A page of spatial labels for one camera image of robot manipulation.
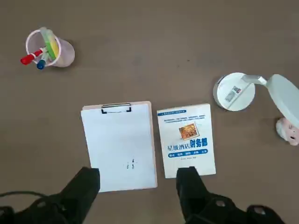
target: black cable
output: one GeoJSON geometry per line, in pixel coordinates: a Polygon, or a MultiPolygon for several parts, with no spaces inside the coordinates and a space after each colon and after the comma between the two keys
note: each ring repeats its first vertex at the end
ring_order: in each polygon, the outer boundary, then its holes
{"type": "Polygon", "coordinates": [[[0,194],[0,197],[6,197],[10,195],[35,195],[38,197],[48,197],[47,195],[34,192],[34,191],[10,191],[10,192],[0,194]]]}

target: clipboard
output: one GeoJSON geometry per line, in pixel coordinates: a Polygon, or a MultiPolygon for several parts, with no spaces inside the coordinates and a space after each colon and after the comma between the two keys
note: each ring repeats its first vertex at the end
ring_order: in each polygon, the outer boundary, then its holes
{"type": "Polygon", "coordinates": [[[81,117],[100,192],[157,187],[149,101],[84,106],[81,117]]]}

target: clear cup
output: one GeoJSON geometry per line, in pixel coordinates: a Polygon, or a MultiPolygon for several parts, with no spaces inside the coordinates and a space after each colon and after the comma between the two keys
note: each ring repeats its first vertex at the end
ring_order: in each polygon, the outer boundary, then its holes
{"type": "MultiPolygon", "coordinates": [[[[75,59],[75,50],[73,46],[65,40],[60,39],[55,36],[55,40],[58,44],[59,53],[57,58],[50,62],[47,61],[45,67],[48,66],[56,66],[56,67],[67,67],[69,66],[75,59]]],[[[43,41],[43,36],[39,29],[31,32],[26,40],[26,51],[27,54],[33,53],[40,48],[45,47],[45,42],[43,41]]],[[[36,57],[34,61],[35,64],[39,62],[41,56],[36,57]]]]}

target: white lamp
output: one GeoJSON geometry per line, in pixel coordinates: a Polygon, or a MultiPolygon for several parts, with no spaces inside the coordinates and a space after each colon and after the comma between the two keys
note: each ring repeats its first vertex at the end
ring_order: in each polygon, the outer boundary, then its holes
{"type": "MultiPolygon", "coordinates": [[[[220,107],[226,110],[243,110],[250,105],[255,96],[255,84],[263,85],[268,89],[277,108],[286,120],[292,124],[290,128],[292,133],[294,133],[294,136],[298,135],[299,89],[279,74],[274,74],[268,81],[262,76],[249,76],[240,72],[223,76],[214,86],[214,99],[220,107]]],[[[288,139],[279,131],[278,134],[285,140],[288,139]]]]}

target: lamp arm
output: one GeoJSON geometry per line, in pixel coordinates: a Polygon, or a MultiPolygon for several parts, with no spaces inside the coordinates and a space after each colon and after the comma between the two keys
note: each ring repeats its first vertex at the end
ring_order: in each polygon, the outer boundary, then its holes
{"type": "Polygon", "coordinates": [[[267,80],[264,79],[262,76],[252,76],[252,75],[245,75],[242,77],[242,80],[247,83],[254,83],[259,85],[266,85],[267,80]]]}

